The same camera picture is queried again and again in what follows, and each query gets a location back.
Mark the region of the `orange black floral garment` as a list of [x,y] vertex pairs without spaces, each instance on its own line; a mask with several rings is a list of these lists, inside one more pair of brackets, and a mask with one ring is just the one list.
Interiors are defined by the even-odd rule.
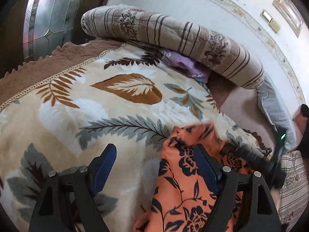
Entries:
[[162,145],[151,208],[137,218],[133,231],[202,230],[217,194],[206,186],[194,159],[197,144],[221,165],[241,174],[253,172],[244,159],[235,156],[228,141],[219,138],[214,123],[174,127]]

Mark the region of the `striped beige cloth at right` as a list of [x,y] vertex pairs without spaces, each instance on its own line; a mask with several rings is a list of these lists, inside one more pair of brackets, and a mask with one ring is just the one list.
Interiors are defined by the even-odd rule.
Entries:
[[287,152],[281,159],[286,178],[280,189],[278,215],[281,224],[290,231],[308,205],[308,178],[301,152]]

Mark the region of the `grey pillow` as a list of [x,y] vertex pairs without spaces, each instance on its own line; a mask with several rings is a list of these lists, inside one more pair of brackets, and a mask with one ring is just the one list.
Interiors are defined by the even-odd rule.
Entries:
[[296,132],[291,115],[267,73],[264,74],[261,86],[256,88],[258,107],[264,113],[275,131],[279,127],[286,129],[285,148],[288,151],[296,147]]

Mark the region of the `mauve bed sheet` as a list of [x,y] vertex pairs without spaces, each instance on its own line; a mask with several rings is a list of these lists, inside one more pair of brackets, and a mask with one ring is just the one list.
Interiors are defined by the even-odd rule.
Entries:
[[252,133],[261,148],[275,147],[274,130],[258,107],[255,90],[238,87],[215,72],[210,74],[207,87],[218,108],[241,129]]

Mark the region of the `cream leaf-pattern blanket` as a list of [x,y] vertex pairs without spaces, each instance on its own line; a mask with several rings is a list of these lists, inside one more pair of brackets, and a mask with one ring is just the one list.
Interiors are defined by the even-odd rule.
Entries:
[[151,208],[164,141],[174,127],[208,122],[228,144],[271,151],[159,53],[111,40],[67,43],[1,79],[1,206],[27,231],[49,172],[73,173],[112,143],[116,161],[94,200],[110,231],[133,231]]

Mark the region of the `beige striped rolled quilt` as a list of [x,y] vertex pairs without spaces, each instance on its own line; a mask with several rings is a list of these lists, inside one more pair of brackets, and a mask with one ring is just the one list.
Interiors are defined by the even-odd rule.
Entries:
[[84,32],[162,47],[187,56],[239,87],[255,89],[264,81],[261,62],[231,38],[171,16],[128,5],[91,9],[81,17]]

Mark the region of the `purple cloth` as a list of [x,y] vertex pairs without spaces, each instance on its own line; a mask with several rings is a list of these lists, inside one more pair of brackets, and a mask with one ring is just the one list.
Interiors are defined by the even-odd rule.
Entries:
[[211,69],[205,65],[168,49],[160,49],[159,52],[162,54],[161,60],[166,65],[178,70],[187,77],[193,78],[197,82],[208,83]]

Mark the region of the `glass panel door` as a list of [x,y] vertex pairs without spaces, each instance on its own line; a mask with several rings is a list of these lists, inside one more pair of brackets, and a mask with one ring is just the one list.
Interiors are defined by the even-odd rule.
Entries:
[[86,0],[28,0],[23,26],[24,61],[50,55],[72,40]]

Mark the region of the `beige wall switch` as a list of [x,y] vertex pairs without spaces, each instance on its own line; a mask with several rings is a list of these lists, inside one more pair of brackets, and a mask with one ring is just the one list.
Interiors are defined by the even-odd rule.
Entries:
[[260,13],[260,16],[264,19],[264,21],[268,24],[268,26],[272,29],[272,31],[277,34],[280,31],[280,25],[274,20],[274,18],[263,9]]

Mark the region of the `framed wall picture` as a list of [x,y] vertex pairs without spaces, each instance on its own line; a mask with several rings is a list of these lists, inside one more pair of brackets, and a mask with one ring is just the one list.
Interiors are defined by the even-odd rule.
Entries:
[[295,35],[299,37],[304,19],[291,0],[273,0],[272,5],[287,21]]

